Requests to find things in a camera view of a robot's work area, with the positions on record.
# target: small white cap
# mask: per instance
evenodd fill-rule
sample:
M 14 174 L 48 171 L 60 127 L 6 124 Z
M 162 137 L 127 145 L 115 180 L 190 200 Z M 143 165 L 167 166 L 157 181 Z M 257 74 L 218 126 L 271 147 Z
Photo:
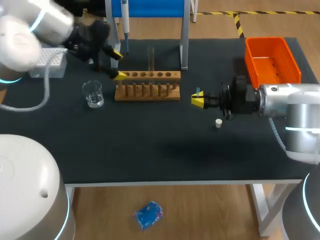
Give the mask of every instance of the small white cap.
M 217 119 L 217 120 L 215 120 L 215 126 L 217 127 L 217 128 L 220 128 L 221 127 L 221 124 L 222 124 L 222 120 L 221 119 Z

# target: black table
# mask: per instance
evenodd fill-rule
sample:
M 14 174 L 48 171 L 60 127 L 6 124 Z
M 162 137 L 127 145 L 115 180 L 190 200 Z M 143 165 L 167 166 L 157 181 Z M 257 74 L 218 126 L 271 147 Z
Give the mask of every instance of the black table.
M 302 83 L 317 83 L 295 38 L 287 43 L 302 72 Z M 177 40 L 131 40 L 120 70 L 148 69 L 147 47 L 155 49 L 155 70 L 178 71 Z M 150 183 L 298 182 L 312 165 L 288 159 L 268 119 L 237 115 L 223 118 L 218 109 L 191 105 L 196 87 L 218 92 L 234 75 L 248 75 L 244 39 L 191 39 L 188 71 L 182 72 L 181 100 L 114 102 L 115 83 L 68 56 L 63 79 L 50 81 L 51 96 L 30 113 L 1 112 L 0 133 L 29 137 L 55 158 L 66 184 L 134 185 Z M 82 84 L 99 80 L 104 106 L 91 110 Z M 4 103 L 31 107 L 43 98 L 42 79 L 24 78 L 10 85 Z M 283 119 L 275 124 L 285 142 Z

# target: table leg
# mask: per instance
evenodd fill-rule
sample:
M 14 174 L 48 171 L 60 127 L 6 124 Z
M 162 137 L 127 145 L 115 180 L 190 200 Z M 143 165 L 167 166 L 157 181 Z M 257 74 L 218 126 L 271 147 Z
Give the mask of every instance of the table leg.
M 66 192 L 68 193 L 70 204 L 72 205 L 72 202 L 74 200 L 75 187 L 66 186 L 65 189 L 66 189 Z
M 193 22 L 194 23 L 197 22 L 198 2 L 199 2 L 199 0 L 195 0 L 195 3 L 194 3 L 194 12 L 193 12 Z
M 261 237 L 270 237 L 279 226 L 280 210 L 296 183 L 275 184 L 265 196 L 262 184 L 250 184 Z

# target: test tube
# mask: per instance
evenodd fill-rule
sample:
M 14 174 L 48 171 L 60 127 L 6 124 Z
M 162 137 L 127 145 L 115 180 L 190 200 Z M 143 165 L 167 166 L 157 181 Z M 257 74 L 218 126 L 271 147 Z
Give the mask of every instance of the test tube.
M 150 77 L 155 75 L 155 48 L 153 46 L 148 46 L 147 49 L 148 53 L 148 71 L 150 72 Z

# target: cable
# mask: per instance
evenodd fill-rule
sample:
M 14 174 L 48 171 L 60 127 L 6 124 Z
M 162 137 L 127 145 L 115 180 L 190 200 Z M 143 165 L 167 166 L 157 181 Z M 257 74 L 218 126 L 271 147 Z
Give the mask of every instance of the cable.
M 27 108 L 18 108 L 18 107 L 12 107 L 12 106 L 7 106 L 7 105 L 4 105 L 4 104 L 0 104 L 0 109 L 7 110 L 7 111 L 12 111 L 12 112 L 25 113 L 25 112 L 32 112 L 34 110 L 38 110 L 38 109 L 42 108 L 44 105 L 46 105 L 46 103 L 49 100 L 49 96 L 50 96 L 50 84 L 49 84 L 49 67 L 50 67 L 50 64 L 53 61 L 53 59 L 56 57 L 56 55 L 61 54 L 61 53 L 65 53 L 66 51 L 68 51 L 68 50 L 65 49 L 65 48 L 59 49 L 59 50 L 53 52 L 51 54 L 51 56 L 49 57 L 49 60 L 46 63 L 46 66 L 45 66 L 44 78 L 43 78 L 44 96 L 43 96 L 42 102 L 39 105 L 33 106 L 33 107 L 27 107 Z
M 269 122 L 270 122 L 270 126 L 271 126 L 271 128 L 272 128 L 272 131 L 273 131 L 273 133 L 274 133 L 274 135 L 275 135 L 275 138 L 277 139 L 277 141 L 278 141 L 278 143 L 280 144 L 281 148 L 282 148 L 284 151 L 286 151 L 286 146 L 285 146 L 284 143 L 282 142 L 282 140 L 281 140 L 281 138 L 280 138 L 280 136 L 279 136 L 279 134 L 278 134 L 278 132 L 277 132 L 275 123 L 274 123 L 274 121 L 272 120 L 271 117 L 269 117 Z

